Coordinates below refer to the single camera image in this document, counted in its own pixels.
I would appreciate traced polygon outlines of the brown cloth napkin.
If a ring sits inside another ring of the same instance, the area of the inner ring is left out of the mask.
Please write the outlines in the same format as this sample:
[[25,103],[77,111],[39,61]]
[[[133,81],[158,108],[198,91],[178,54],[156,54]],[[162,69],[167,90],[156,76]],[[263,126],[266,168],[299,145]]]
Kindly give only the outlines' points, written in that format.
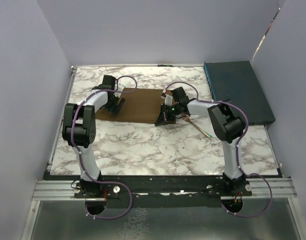
[[106,109],[96,112],[96,119],[111,122],[154,124],[160,114],[162,89],[138,88],[131,93],[121,95],[125,99],[123,106],[117,116]]

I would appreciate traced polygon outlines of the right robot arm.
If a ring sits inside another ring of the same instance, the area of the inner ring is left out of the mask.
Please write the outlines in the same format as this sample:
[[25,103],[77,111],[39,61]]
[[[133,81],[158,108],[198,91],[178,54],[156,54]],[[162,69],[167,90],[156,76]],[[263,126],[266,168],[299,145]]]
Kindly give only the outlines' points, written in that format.
[[222,189],[227,195],[235,195],[245,183],[240,166],[240,140],[248,128],[247,119],[236,106],[225,101],[206,101],[189,98],[182,87],[167,94],[163,90],[160,114],[155,126],[165,125],[180,115],[209,117],[216,137],[221,141],[224,153]]

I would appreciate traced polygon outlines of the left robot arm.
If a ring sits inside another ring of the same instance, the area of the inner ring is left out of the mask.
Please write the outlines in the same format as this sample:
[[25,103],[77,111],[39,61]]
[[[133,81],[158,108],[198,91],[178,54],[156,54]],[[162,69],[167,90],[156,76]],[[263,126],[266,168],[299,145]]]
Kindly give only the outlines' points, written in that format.
[[84,196],[101,197],[105,188],[101,181],[101,171],[96,164],[93,142],[96,138],[96,112],[104,109],[117,116],[125,102],[121,97],[124,87],[118,79],[105,75],[100,85],[80,103],[65,105],[62,137],[72,147],[81,171],[79,184],[75,189]]

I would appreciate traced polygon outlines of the copper iridescent fork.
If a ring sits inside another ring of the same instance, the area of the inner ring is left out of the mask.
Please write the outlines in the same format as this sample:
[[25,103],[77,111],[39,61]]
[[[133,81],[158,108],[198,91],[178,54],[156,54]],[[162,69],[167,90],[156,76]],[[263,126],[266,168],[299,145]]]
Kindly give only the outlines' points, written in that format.
[[191,121],[191,119],[189,118],[189,116],[183,114],[183,115],[182,115],[182,118],[183,118],[186,122],[190,123],[193,127],[195,127],[195,128],[196,128],[199,132],[201,132],[205,137],[207,137],[208,139],[212,140],[212,135],[208,134],[207,132],[205,132],[204,130],[202,130],[198,125],[196,125],[195,123],[193,123],[193,122]]

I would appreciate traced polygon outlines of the green black marker pen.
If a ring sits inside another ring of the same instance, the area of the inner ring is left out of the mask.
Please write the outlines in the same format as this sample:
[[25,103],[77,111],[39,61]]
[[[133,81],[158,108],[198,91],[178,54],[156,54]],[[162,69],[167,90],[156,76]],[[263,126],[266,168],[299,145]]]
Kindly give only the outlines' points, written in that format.
[[157,65],[158,67],[168,67],[168,68],[171,68],[171,67],[174,67],[172,64],[158,64]]

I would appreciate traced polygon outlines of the dark teal flat box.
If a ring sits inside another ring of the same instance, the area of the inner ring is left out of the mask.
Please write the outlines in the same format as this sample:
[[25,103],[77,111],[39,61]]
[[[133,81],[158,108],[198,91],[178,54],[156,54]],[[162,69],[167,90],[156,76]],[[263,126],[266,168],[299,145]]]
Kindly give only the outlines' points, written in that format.
[[205,62],[212,99],[230,100],[246,114],[249,125],[269,125],[274,114],[249,61]]

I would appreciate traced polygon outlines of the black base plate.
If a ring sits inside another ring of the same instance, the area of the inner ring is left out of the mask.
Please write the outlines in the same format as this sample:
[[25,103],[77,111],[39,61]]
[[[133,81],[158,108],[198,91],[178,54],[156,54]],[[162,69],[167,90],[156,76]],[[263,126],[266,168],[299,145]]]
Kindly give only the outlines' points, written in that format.
[[[80,177],[45,175],[43,181],[70,181],[75,197],[83,194],[75,189]],[[86,201],[87,203],[108,203],[113,208],[132,207],[170,208],[170,207],[221,207],[221,199],[238,199],[242,194],[251,195],[248,180],[237,190],[227,192],[223,188],[223,176],[122,176],[104,175],[99,181],[105,188],[101,197],[103,201]]]

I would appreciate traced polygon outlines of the aluminium rail frame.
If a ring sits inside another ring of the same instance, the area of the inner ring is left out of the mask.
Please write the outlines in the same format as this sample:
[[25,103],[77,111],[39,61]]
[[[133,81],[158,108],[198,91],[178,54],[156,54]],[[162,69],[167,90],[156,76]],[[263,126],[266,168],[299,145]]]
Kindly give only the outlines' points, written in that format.
[[[294,184],[291,178],[267,178],[269,184],[262,179],[250,178],[248,181],[251,186],[251,195],[242,194],[243,199],[268,199],[273,198],[293,198],[297,196]],[[82,195],[75,197],[75,191],[70,187],[71,182],[67,180],[39,180],[35,184],[33,191],[33,201],[103,201],[104,198],[93,198]]]

